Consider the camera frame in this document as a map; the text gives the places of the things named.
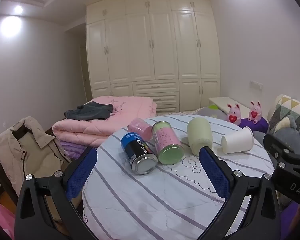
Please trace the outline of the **left pink bunny plush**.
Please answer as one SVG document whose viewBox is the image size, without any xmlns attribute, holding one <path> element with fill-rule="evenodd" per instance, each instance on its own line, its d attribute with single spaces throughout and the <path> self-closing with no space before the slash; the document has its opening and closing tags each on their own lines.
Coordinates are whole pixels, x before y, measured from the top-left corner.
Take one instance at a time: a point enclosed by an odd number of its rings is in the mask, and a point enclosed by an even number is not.
<svg viewBox="0 0 300 240">
<path fill-rule="evenodd" d="M 240 125 L 242 115 L 241 115 L 241 109 L 238 103 L 235 103 L 234 105 L 227 104 L 227 106 L 230 108 L 228 114 L 226 115 L 226 121 L 236 124 L 237 126 Z"/>
</svg>

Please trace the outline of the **striped white table cloth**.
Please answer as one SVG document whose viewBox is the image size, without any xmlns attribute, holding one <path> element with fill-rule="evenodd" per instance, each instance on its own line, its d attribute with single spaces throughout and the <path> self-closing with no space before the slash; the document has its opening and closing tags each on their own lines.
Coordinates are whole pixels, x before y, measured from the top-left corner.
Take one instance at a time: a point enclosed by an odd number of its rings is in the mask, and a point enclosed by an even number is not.
<svg viewBox="0 0 300 240">
<path fill-rule="evenodd" d="M 187 139 L 192 115 L 163 115 L 181 141 L 184 156 L 137 175 L 121 146 L 122 128 L 97 149 L 97 163 L 83 190 L 83 219 L 99 239 L 197 239 L 224 204 L 193 155 Z"/>
</svg>

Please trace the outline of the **purple cushion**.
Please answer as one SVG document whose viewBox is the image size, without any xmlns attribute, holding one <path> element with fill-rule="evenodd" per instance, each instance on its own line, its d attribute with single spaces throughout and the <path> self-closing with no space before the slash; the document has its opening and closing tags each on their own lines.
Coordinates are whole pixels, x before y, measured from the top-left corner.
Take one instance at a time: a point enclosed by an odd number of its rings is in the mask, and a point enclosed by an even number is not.
<svg viewBox="0 0 300 240">
<path fill-rule="evenodd" d="M 260 121 L 254 124 L 253 121 L 248 121 L 248 119 L 246 118 L 241 120 L 239 127 L 240 128 L 249 127 L 253 132 L 258 131 L 262 133 L 267 133 L 268 122 L 264 117 L 262 117 Z"/>
</svg>

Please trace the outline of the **blue black CoolTowel can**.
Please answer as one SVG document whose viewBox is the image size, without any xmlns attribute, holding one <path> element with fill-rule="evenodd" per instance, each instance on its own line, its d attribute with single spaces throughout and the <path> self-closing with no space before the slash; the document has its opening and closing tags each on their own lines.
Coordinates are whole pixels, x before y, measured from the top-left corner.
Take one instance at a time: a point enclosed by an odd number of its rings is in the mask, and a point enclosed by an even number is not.
<svg viewBox="0 0 300 240">
<path fill-rule="evenodd" d="M 156 167 L 157 156 L 138 133 L 126 133 L 121 139 L 121 146 L 135 174 L 148 174 Z"/>
</svg>

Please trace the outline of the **dark grey garment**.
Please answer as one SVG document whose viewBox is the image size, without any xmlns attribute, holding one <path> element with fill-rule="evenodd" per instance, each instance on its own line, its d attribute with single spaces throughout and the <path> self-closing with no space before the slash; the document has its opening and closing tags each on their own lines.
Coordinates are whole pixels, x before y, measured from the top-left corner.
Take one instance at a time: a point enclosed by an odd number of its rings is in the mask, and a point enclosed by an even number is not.
<svg viewBox="0 0 300 240">
<path fill-rule="evenodd" d="M 113 112 L 113 105 L 100 104 L 97 102 L 89 102 L 80 105 L 74 110 L 68 110 L 64 116 L 70 120 L 90 121 L 90 120 L 106 120 Z"/>
</svg>

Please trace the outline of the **pink bunny plush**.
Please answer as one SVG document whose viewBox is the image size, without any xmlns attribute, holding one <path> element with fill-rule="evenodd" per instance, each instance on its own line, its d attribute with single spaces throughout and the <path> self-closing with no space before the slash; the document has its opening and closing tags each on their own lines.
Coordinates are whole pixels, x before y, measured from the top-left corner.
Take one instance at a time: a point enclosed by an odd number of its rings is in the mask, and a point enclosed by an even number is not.
<svg viewBox="0 0 300 240">
<path fill-rule="evenodd" d="M 226 115 L 226 121 L 236 124 L 237 126 L 240 125 L 242 115 L 241 115 L 241 109 L 238 103 L 235 103 L 234 105 L 227 104 L 227 106 L 230 108 L 228 114 Z"/>
<path fill-rule="evenodd" d="M 251 108 L 248 115 L 248 121 L 252 121 L 253 124 L 257 124 L 262 118 L 262 108 L 261 103 L 258 101 L 254 103 L 251 101 Z"/>
</svg>

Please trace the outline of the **triangle pattern pillow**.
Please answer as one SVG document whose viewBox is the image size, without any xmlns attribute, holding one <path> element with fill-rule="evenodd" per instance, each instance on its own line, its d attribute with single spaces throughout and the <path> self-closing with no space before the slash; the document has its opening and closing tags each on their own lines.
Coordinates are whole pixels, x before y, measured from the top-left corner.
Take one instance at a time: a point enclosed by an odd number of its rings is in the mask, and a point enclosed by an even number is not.
<svg viewBox="0 0 300 240">
<path fill-rule="evenodd" d="M 268 133 L 275 133 L 281 128 L 294 128 L 300 132 L 300 101 L 288 95 L 279 95 L 269 110 Z"/>
</svg>

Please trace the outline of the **grey flower pillow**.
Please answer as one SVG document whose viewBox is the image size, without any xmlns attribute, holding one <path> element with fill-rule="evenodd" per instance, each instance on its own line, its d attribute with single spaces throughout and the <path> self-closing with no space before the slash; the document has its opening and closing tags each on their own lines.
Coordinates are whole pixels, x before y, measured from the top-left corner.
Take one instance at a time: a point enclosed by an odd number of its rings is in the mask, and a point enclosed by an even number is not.
<svg viewBox="0 0 300 240">
<path fill-rule="evenodd" d="M 220 120 L 226 119 L 226 114 L 214 104 L 196 110 L 194 115 L 209 116 Z"/>
</svg>

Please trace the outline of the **small pink clear canister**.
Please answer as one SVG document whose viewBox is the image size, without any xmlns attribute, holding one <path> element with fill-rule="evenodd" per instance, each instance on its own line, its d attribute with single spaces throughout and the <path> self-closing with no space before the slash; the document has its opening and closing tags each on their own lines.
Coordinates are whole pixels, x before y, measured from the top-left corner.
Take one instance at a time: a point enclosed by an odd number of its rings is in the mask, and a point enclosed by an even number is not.
<svg viewBox="0 0 300 240">
<path fill-rule="evenodd" d="M 132 120 L 127 128 L 129 132 L 138 133 L 145 141 L 150 141 L 152 138 L 152 126 L 141 118 Z"/>
</svg>

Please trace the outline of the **white wall socket strip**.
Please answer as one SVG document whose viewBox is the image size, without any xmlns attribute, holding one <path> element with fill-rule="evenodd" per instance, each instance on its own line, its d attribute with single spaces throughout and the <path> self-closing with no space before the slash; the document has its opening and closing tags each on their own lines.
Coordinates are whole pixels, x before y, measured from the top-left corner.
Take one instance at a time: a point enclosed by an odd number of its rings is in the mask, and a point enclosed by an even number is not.
<svg viewBox="0 0 300 240">
<path fill-rule="evenodd" d="M 262 83 L 259 83 L 259 82 L 256 82 L 256 81 L 250 80 L 250 82 L 249 82 L 249 87 L 250 87 L 251 89 L 255 89 L 255 90 L 262 91 L 262 89 L 263 89 L 263 84 L 262 84 Z"/>
</svg>

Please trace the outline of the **pale green plastic cup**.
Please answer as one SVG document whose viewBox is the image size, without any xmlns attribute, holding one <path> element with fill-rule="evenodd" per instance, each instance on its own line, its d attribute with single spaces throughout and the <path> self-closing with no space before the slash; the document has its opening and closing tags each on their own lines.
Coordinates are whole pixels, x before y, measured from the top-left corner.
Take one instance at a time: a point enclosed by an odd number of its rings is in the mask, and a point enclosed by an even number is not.
<svg viewBox="0 0 300 240">
<path fill-rule="evenodd" d="M 187 137 L 192 153 L 199 155 L 200 149 L 213 148 L 213 136 L 208 120 L 202 117 L 192 119 L 187 125 Z"/>
</svg>

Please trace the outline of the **grey plush toy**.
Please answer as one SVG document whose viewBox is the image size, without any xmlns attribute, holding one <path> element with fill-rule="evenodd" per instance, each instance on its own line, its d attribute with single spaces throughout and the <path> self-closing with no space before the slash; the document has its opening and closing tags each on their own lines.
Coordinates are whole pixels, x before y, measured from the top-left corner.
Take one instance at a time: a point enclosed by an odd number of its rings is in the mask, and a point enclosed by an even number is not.
<svg viewBox="0 0 300 240">
<path fill-rule="evenodd" d="M 296 121 L 293 116 L 285 116 L 267 133 L 259 131 L 253 132 L 255 139 L 261 145 L 264 145 L 263 139 L 266 134 L 272 135 L 276 139 L 281 140 L 284 144 L 291 148 L 295 154 L 300 155 L 300 131 L 297 130 Z"/>
</svg>

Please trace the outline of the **cream white wardrobe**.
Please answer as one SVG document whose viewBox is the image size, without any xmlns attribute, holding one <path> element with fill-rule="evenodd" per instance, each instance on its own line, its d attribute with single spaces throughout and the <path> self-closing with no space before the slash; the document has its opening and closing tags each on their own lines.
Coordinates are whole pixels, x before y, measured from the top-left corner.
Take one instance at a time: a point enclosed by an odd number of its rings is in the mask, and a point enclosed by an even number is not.
<svg viewBox="0 0 300 240">
<path fill-rule="evenodd" d="M 210 0 L 102 0 L 87 6 L 93 97 L 149 96 L 158 113 L 188 112 L 220 95 Z"/>
</svg>

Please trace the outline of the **pink cloth at corner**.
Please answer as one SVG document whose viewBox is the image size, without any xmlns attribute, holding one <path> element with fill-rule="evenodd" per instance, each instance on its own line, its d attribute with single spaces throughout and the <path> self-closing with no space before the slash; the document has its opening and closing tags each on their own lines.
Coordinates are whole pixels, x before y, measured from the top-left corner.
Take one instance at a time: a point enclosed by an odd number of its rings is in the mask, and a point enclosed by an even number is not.
<svg viewBox="0 0 300 240">
<path fill-rule="evenodd" d="M 15 215 L 0 204 L 0 239 L 14 239 Z"/>
</svg>

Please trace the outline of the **folded purple blanket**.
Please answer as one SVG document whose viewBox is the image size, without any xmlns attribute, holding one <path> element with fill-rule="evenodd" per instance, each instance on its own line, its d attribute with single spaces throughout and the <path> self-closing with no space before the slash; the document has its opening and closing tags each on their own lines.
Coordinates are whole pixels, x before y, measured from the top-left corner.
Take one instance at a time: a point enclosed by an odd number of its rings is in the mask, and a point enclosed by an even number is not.
<svg viewBox="0 0 300 240">
<path fill-rule="evenodd" d="M 77 160 L 82 153 L 88 148 L 87 146 L 75 144 L 72 142 L 60 141 L 62 149 L 71 160 Z"/>
</svg>

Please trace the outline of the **white paper cup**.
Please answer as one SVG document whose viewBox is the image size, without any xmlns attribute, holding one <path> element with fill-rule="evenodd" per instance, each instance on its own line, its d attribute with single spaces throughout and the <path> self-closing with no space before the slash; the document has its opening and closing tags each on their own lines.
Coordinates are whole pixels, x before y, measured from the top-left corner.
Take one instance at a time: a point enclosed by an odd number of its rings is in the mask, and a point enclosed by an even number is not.
<svg viewBox="0 0 300 240">
<path fill-rule="evenodd" d="M 225 154 L 247 152 L 253 148 L 254 136 L 249 127 L 222 136 L 222 150 Z"/>
</svg>

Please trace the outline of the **folded pink quilt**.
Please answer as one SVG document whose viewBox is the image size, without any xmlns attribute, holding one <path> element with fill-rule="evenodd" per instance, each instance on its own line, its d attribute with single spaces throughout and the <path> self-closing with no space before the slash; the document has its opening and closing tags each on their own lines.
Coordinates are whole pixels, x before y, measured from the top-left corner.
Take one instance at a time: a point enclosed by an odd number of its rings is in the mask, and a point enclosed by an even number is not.
<svg viewBox="0 0 300 240">
<path fill-rule="evenodd" d="M 110 135 L 127 127 L 134 119 L 156 116 L 157 104 L 150 97 L 142 96 L 99 96 L 94 102 L 113 106 L 113 112 L 106 120 L 78 121 L 64 119 L 52 127 L 53 134 L 60 141 L 84 146 L 100 146 Z"/>
</svg>

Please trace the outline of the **beige jacket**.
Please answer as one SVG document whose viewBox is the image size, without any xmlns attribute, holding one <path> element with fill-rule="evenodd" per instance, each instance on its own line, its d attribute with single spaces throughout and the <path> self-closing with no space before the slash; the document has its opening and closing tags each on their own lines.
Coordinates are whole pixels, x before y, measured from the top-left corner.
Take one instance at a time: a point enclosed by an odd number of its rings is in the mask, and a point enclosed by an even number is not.
<svg viewBox="0 0 300 240">
<path fill-rule="evenodd" d="M 71 163 L 59 140 L 27 116 L 0 134 L 0 163 L 16 194 L 25 176 L 50 177 Z"/>
</svg>

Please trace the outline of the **right pink bunny plush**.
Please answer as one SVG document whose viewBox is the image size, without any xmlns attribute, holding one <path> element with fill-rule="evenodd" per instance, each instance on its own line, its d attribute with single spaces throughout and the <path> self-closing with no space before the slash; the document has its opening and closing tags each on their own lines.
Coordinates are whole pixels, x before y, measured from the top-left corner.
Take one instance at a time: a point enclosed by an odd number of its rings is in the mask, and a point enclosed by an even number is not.
<svg viewBox="0 0 300 240">
<path fill-rule="evenodd" d="M 251 108 L 248 115 L 248 121 L 252 121 L 253 124 L 257 124 L 262 118 L 262 108 L 261 103 L 258 101 L 254 103 L 251 101 Z"/>
</svg>

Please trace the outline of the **pink green towel canister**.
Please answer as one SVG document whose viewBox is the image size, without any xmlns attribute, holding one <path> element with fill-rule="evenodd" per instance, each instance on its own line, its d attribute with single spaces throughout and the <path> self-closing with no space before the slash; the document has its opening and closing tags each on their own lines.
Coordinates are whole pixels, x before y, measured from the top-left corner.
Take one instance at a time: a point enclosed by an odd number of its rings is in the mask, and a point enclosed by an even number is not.
<svg viewBox="0 0 300 240">
<path fill-rule="evenodd" d="M 169 122 L 156 122 L 152 126 L 152 137 L 161 164 L 174 165 L 184 156 L 181 142 Z"/>
</svg>

